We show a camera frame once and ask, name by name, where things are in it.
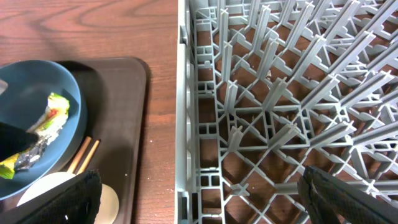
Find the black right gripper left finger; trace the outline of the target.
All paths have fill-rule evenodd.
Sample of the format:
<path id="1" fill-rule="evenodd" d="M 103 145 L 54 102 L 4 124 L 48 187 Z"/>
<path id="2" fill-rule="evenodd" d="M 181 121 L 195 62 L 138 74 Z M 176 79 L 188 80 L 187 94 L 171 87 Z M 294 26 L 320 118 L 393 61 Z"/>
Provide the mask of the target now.
<path id="1" fill-rule="evenodd" d="M 7 223 L 94 223 L 100 208 L 102 181 L 89 170 L 1 214 Z"/>

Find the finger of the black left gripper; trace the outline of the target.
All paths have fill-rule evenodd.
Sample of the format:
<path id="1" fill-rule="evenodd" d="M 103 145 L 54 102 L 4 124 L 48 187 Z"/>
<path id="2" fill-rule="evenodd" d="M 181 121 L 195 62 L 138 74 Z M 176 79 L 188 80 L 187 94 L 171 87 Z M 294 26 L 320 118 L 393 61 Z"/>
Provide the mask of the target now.
<path id="1" fill-rule="evenodd" d="M 39 136 L 35 133 L 29 133 L 23 129 L 1 123 L 0 128 L 0 144 L 1 157 L 4 161 L 14 154 L 20 153 L 39 140 Z"/>

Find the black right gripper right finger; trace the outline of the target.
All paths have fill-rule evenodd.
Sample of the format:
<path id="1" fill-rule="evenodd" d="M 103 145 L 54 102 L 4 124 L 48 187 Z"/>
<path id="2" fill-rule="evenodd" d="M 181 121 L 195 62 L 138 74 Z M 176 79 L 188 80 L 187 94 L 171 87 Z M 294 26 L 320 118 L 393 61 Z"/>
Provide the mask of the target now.
<path id="1" fill-rule="evenodd" d="M 325 171 L 307 166 L 298 194 L 312 223 L 397 223 L 397 209 Z"/>

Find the yellow green snack wrapper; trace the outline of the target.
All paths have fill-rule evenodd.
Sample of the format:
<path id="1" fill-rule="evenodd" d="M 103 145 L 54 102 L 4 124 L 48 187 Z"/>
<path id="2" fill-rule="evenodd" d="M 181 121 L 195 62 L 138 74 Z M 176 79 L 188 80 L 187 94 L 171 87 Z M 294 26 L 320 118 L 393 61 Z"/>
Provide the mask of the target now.
<path id="1" fill-rule="evenodd" d="M 48 96 L 44 114 L 27 132 L 23 132 L 38 139 L 1 161 L 3 179 L 13 179 L 16 172 L 30 169 L 41 159 L 45 149 L 54 142 L 67 122 L 69 109 L 70 102 L 63 96 L 56 93 Z"/>

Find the grey dishwasher rack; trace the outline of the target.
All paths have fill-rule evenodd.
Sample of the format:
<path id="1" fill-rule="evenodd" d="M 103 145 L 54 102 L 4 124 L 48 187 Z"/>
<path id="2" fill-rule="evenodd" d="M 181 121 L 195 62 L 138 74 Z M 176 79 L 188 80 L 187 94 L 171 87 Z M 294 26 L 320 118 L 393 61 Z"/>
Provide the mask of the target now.
<path id="1" fill-rule="evenodd" d="M 396 1 L 179 1 L 175 223 L 307 223 L 306 166 L 397 205 Z"/>

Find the white cup green inside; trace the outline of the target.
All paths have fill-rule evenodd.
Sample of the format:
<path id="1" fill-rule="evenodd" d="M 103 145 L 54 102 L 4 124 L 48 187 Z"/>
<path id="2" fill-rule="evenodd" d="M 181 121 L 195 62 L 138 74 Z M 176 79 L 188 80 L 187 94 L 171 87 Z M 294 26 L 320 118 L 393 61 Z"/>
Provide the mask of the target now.
<path id="1" fill-rule="evenodd" d="M 55 172 L 39 179 L 33 183 L 22 195 L 17 206 L 38 197 L 50 189 L 66 182 L 74 177 L 75 174 L 69 172 Z M 119 211 L 119 199 L 116 192 L 110 186 L 102 184 L 101 204 L 96 215 L 94 224 L 112 224 Z"/>

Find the right wooden chopstick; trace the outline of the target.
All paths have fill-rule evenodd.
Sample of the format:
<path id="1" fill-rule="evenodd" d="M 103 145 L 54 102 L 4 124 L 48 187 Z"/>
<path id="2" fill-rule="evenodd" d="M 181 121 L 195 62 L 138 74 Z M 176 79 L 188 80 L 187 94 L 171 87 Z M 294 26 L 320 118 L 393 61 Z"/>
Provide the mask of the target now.
<path id="1" fill-rule="evenodd" d="M 96 140 L 95 141 L 94 145 L 90 149 L 90 151 L 87 154 L 85 160 L 83 161 L 82 165 L 80 166 L 79 170 L 77 171 L 77 173 L 76 173 L 77 175 L 81 174 L 82 172 L 84 172 L 87 169 L 87 167 L 88 167 L 90 161 L 92 160 L 92 157 L 94 156 L 94 153 L 96 152 L 100 142 L 101 142 L 100 140 Z"/>

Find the wooden chopstick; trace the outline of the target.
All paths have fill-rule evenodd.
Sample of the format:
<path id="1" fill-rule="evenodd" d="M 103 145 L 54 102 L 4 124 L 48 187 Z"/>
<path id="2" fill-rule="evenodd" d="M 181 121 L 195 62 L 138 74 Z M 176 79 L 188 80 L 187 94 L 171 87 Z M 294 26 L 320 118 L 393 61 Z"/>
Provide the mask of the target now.
<path id="1" fill-rule="evenodd" d="M 74 173 L 75 169 L 77 168 L 77 166 L 79 165 L 87 147 L 89 146 L 91 142 L 91 137 L 87 136 L 85 138 L 85 140 L 83 141 L 83 144 L 81 145 L 81 147 L 79 148 L 78 152 L 76 153 L 75 157 L 72 160 L 72 163 L 70 164 L 69 168 L 67 169 L 68 173 Z"/>
<path id="2" fill-rule="evenodd" d="M 94 145 L 90 149 L 90 151 L 87 154 L 85 160 L 83 161 L 82 165 L 80 166 L 79 170 L 77 171 L 77 173 L 76 173 L 77 175 L 81 174 L 82 172 L 84 172 L 87 169 L 87 167 L 88 167 L 90 161 L 92 160 L 92 157 L 94 156 L 94 153 L 96 152 L 100 142 L 101 142 L 100 140 L 96 140 L 95 141 Z"/>

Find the left wooden chopstick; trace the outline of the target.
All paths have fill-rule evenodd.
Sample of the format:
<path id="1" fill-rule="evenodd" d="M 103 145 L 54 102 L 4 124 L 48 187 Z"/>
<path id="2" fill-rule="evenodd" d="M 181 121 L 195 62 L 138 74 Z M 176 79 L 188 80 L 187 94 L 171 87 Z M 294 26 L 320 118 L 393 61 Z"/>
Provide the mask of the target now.
<path id="1" fill-rule="evenodd" d="M 85 138 L 85 140 L 83 141 L 83 144 L 81 145 L 81 147 L 79 148 L 78 152 L 76 153 L 75 157 L 72 160 L 72 163 L 70 164 L 69 168 L 67 169 L 68 173 L 74 173 L 75 169 L 77 168 L 77 166 L 79 165 L 87 147 L 89 146 L 91 142 L 91 137 L 87 136 Z"/>

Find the dark blue plate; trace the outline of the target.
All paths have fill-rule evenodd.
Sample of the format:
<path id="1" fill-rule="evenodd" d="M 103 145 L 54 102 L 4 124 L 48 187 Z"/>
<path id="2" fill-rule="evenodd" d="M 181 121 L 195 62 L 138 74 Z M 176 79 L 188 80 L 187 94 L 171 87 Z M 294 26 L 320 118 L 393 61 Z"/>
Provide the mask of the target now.
<path id="1" fill-rule="evenodd" d="M 85 134 L 87 108 L 83 92 L 72 73 L 59 63 L 28 60 L 1 67 L 8 87 L 1 94 L 1 121 L 29 129 L 44 114 L 47 98 L 57 93 L 70 102 L 66 124 L 43 156 L 13 179 L 1 179 L 1 199 L 21 193 L 49 172 L 60 170 L 72 158 Z"/>

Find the brown serving tray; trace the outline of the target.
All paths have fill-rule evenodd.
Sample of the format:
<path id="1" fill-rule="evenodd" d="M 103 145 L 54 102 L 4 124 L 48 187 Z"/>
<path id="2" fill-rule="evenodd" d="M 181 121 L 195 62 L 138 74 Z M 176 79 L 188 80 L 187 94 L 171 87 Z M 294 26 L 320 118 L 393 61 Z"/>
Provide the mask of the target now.
<path id="1" fill-rule="evenodd" d="M 101 141 L 89 168 L 98 170 L 102 182 L 113 188 L 118 196 L 116 223 L 130 223 L 146 93 L 146 70 L 136 58 L 56 63 L 72 73 L 83 92 L 87 108 L 83 140 L 90 136 L 95 141 Z M 1 199 L 1 211 L 14 208 L 25 191 Z"/>

